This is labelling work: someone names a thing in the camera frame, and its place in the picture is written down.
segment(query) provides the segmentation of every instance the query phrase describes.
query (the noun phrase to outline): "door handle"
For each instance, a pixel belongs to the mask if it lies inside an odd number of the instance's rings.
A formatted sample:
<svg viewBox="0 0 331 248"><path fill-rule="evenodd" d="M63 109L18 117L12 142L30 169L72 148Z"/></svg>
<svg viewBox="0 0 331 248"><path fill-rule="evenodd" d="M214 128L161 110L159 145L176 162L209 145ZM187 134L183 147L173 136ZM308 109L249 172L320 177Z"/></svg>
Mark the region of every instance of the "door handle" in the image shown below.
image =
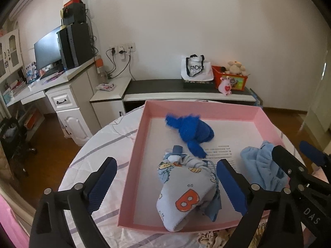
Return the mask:
<svg viewBox="0 0 331 248"><path fill-rule="evenodd" d="M71 133L69 133L69 132L67 131L67 126L65 126L64 129L66 130L66 133L67 133L68 135L71 135Z"/></svg>
<svg viewBox="0 0 331 248"><path fill-rule="evenodd" d="M66 101L67 101L67 99L64 99L64 101L62 101L62 102L56 101L56 104L65 103Z"/></svg>

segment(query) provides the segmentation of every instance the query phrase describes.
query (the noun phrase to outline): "computer monitor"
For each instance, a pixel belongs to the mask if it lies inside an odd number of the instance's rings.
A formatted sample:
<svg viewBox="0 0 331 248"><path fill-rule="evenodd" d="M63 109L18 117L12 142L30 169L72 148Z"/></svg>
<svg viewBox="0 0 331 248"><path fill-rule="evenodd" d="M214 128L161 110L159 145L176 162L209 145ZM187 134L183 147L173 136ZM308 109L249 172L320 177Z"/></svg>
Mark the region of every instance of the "computer monitor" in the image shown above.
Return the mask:
<svg viewBox="0 0 331 248"><path fill-rule="evenodd" d="M56 34L60 27L55 28L34 44L37 70L61 60L58 36Z"/></svg>

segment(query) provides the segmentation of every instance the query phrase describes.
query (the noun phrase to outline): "silver rivet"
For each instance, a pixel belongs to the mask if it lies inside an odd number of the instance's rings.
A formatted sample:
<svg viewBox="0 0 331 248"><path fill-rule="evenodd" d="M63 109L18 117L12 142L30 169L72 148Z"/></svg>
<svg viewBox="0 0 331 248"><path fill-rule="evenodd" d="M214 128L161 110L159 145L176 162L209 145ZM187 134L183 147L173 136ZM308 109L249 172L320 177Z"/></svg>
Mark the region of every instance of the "silver rivet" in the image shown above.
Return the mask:
<svg viewBox="0 0 331 248"><path fill-rule="evenodd" d="M252 190L258 191L260 189L260 186L258 184L252 184L251 188Z"/></svg>
<svg viewBox="0 0 331 248"><path fill-rule="evenodd" d="M44 194L45 195L48 195L49 193L51 193L52 192L52 189L50 189L50 188L46 188L45 190L44 190Z"/></svg>
<svg viewBox="0 0 331 248"><path fill-rule="evenodd" d="M83 184L82 184L82 183L77 183L77 184L75 184L74 188L75 188L76 190L80 190L80 189L83 188Z"/></svg>
<svg viewBox="0 0 331 248"><path fill-rule="evenodd" d="M286 193L286 194L290 194L291 193L291 191L290 191L290 189L289 188L284 188L284 192Z"/></svg>
<svg viewBox="0 0 331 248"><path fill-rule="evenodd" d="M300 184L300 185L298 185L298 186L297 186L297 188L298 188L300 191L304 191L304 190L305 190L304 186L303 186L303 185L301 185L301 184Z"/></svg>

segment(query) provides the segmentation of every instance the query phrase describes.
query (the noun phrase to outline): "pink tray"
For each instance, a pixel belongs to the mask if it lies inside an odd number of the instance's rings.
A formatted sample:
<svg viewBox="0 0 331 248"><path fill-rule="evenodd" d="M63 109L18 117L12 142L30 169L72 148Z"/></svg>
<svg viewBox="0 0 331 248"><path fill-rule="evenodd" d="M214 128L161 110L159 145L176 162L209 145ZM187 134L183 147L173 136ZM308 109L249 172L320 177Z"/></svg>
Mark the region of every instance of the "pink tray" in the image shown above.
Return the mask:
<svg viewBox="0 0 331 248"><path fill-rule="evenodd" d="M217 163L219 159L227 158L236 171L243 175L245 169L239 155L243 148L260 147L263 140L284 145L273 124L259 107L201 101L146 101L125 182L119 227L169 233L156 210L156 201L162 189L157 168L165 149L179 144L185 153L189 151L178 132L165 125L164 118L168 113L177 116L200 115L215 133L211 142L201 144L208 153L206 159ZM221 184L220 192L222 209L217 220L212 223L201 215L193 217L181 232L212 231L238 225L242 216L233 209Z"/></svg>

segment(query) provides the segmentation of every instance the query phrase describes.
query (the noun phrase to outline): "round table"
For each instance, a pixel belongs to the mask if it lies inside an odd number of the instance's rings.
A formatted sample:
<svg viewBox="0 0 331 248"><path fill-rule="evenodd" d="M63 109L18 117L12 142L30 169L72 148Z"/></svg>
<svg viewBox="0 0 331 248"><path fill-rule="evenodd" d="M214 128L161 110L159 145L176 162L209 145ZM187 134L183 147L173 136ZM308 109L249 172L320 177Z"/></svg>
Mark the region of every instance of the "round table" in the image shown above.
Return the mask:
<svg viewBox="0 0 331 248"><path fill-rule="evenodd" d="M118 213L127 175L129 160L143 112L143 106L134 109L97 132L78 152L65 173L59 191L68 190L99 169L107 157L114 157L118 171L98 211L92 217L110 247L199 247L197 234L154 234L117 227ZM286 149L302 163L302 159L289 139L276 128ZM77 246L84 247L70 211L65 211L72 238Z"/></svg>

